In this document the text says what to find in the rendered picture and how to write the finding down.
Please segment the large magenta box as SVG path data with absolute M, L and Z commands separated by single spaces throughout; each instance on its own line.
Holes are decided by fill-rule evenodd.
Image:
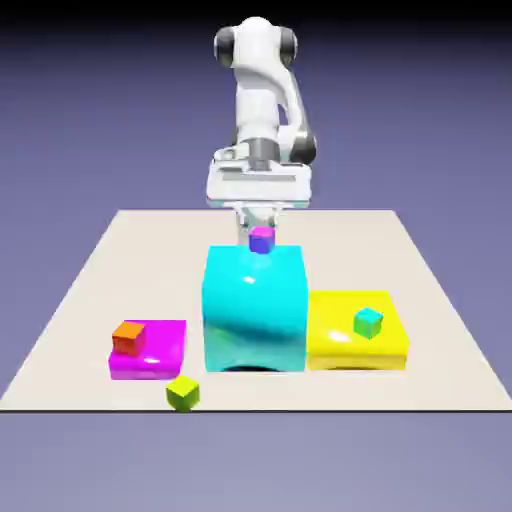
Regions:
M 146 344 L 137 357 L 110 353 L 108 365 L 113 380 L 165 380 L 181 370 L 186 343 L 185 320 L 125 320 L 143 323 Z

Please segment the large yellow box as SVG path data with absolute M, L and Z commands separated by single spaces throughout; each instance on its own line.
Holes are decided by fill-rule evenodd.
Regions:
M 356 312 L 384 315 L 380 333 L 353 331 Z M 391 296 L 384 290 L 314 290 L 309 295 L 306 364 L 310 370 L 403 370 L 409 339 Z

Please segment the small orange cube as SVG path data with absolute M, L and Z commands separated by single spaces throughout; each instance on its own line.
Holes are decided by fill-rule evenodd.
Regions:
M 116 354 L 137 357 L 146 344 L 145 325 L 123 321 L 112 333 L 113 351 Z

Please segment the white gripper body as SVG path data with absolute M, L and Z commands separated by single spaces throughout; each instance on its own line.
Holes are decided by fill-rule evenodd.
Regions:
M 269 170 L 255 171 L 248 160 L 213 161 L 209 167 L 206 196 L 212 205 L 308 205 L 312 170 L 302 164 L 269 162 Z

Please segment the large cyan box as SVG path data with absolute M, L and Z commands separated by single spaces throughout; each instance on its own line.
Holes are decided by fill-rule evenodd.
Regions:
M 209 248 L 202 283 L 206 370 L 305 368 L 309 287 L 302 248 Z

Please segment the small teal cube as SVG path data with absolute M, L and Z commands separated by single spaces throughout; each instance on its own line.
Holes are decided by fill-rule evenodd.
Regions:
M 372 308 L 363 308 L 355 313 L 353 331 L 366 339 L 377 336 L 382 328 L 384 315 Z

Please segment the small yellow-green cube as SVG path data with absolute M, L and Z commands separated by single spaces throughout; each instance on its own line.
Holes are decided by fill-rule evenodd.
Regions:
M 185 375 L 179 375 L 167 384 L 166 398 L 176 411 L 188 412 L 200 400 L 199 383 Z

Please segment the small purple cube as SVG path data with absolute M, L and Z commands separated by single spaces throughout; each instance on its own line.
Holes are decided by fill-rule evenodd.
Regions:
M 270 253 L 275 247 L 275 229 L 269 226 L 255 226 L 249 232 L 248 246 L 254 253 Z

